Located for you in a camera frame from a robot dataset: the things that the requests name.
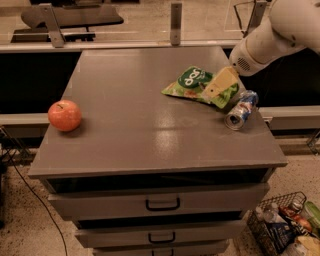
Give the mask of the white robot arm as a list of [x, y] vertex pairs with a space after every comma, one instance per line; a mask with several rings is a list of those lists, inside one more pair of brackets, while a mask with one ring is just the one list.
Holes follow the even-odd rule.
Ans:
[[320, 52], [319, 0], [273, 0], [269, 16], [233, 48], [230, 66], [216, 74], [202, 95], [217, 97], [239, 76], [252, 76], [305, 48]]

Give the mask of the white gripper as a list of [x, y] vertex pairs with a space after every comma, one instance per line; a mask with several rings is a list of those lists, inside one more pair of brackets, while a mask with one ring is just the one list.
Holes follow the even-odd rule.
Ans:
[[222, 68], [203, 91], [205, 97], [214, 98], [238, 82], [238, 74], [252, 76], [275, 60], [297, 53], [304, 46], [282, 37], [269, 20], [244, 37], [231, 51], [230, 65]]

